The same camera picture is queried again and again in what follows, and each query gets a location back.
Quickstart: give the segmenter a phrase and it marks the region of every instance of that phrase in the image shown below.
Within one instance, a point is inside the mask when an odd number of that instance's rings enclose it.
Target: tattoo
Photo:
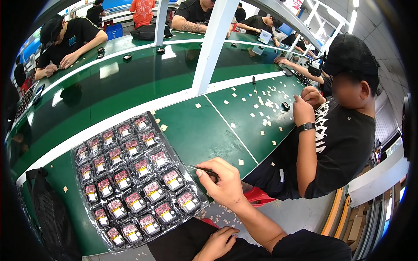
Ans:
[[[203,32],[203,28],[201,25],[198,25],[196,23],[192,23],[189,21],[184,20],[183,24],[181,25],[181,31],[186,31],[186,32]]]

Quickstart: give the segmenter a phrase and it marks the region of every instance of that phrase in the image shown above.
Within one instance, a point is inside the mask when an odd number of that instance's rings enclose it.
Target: tattooed arm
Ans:
[[[206,25],[198,25],[196,23],[186,21],[186,19],[180,15],[175,15],[173,17],[171,26],[173,27],[173,29],[187,32],[206,32],[207,29]]]

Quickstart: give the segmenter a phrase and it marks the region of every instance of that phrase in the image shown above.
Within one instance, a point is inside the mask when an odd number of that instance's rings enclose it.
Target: wristwatch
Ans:
[[[302,124],[298,127],[298,133],[300,133],[304,130],[314,129],[314,128],[315,128],[315,123],[307,122],[307,123],[304,123],[304,124]]]

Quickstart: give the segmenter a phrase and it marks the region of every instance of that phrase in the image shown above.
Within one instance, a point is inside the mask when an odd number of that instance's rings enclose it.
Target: blue crate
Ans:
[[[106,27],[107,40],[112,40],[118,37],[122,37],[122,24],[112,25]]]

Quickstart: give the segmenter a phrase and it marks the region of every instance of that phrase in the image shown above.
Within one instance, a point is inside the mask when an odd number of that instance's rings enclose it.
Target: black bag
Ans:
[[[134,39],[137,40],[146,40],[146,41],[154,41],[155,38],[155,24],[153,25],[141,25],[137,29],[131,32],[131,35]],[[164,35],[165,37],[172,36],[173,34],[170,32],[170,28],[168,26],[164,27]]]
[[[26,183],[32,198],[36,218],[41,226],[41,237],[51,256],[59,261],[79,261],[82,256],[68,217],[67,209],[59,195],[46,181],[43,168],[26,172]]]

